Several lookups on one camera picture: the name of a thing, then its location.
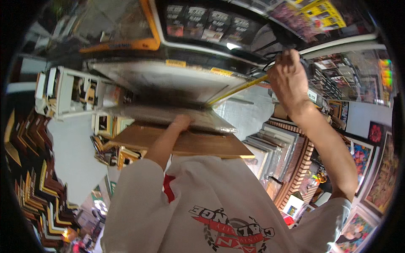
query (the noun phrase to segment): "white t-shirt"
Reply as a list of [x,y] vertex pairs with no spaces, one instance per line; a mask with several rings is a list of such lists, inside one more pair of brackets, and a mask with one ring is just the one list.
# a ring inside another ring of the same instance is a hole
[[165,177],[143,159],[121,172],[101,244],[108,253],[327,252],[350,208],[331,199],[290,230],[242,159],[173,157]]

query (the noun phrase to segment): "measuring tape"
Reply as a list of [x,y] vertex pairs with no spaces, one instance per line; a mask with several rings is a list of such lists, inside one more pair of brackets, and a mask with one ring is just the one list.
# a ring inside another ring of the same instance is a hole
[[246,88],[249,88],[249,87],[251,87],[251,86],[253,86],[253,85],[255,85],[255,84],[258,84],[258,83],[260,83],[260,82],[262,82],[262,81],[265,81],[265,80],[267,79],[267,77],[268,77],[267,75],[264,75],[264,76],[262,76],[262,77],[257,78],[256,80],[250,81],[250,82],[248,82],[248,83],[246,83],[246,84],[244,84],[244,85],[242,85],[242,86],[240,86],[240,87],[234,89],[233,91],[231,91],[231,92],[229,92],[229,93],[227,93],[227,94],[225,94],[225,95],[223,95],[223,96],[220,96],[219,98],[217,98],[217,99],[211,101],[209,104],[212,105],[212,104],[214,104],[214,103],[216,103],[216,102],[218,102],[218,101],[221,101],[221,100],[223,100],[223,99],[225,99],[225,98],[227,98],[227,97],[229,97],[229,96],[232,96],[233,94],[235,94],[235,93],[237,93],[237,92],[239,92],[239,91],[241,91],[241,90],[244,90],[244,89],[246,89]]

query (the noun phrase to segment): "person's left hand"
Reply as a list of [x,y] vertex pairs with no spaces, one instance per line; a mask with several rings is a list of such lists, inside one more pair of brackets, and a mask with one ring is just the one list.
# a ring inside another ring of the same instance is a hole
[[188,129],[191,121],[192,119],[189,115],[181,114],[176,116],[175,120],[170,124],[170,126],[182,132]]

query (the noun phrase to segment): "yellow sticker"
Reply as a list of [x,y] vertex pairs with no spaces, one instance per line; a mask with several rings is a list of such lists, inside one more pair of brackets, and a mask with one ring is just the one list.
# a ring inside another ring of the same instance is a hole
[[220,69],[220,68],[212,68],[211,72],[214,72],[216,74],[221,74],[221,75],[224,75],[224,76],[230,76],[230,75],[233,74],[232,71],[227,71],[227,70],[223,70],[223,69]]
[[166,60],[166,65],[176,66],[176,67],[185,67],[185,62],[177,61],[177,60]]

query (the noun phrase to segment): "forearm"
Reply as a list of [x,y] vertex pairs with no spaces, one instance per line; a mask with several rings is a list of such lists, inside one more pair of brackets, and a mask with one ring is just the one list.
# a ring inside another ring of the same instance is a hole
[[153,143],[148,149],[145,159],[149,159],[159,164],[163,170],[166,168],[167,161],[173,151],[181,129],[170,125],[166,131]]
[[318,151],[332,183],[332,198],[343,197],[353,201],[357,188],[357,170],[353,157],[336,131],[314,107],[303,107],[295,122],[308,136]]

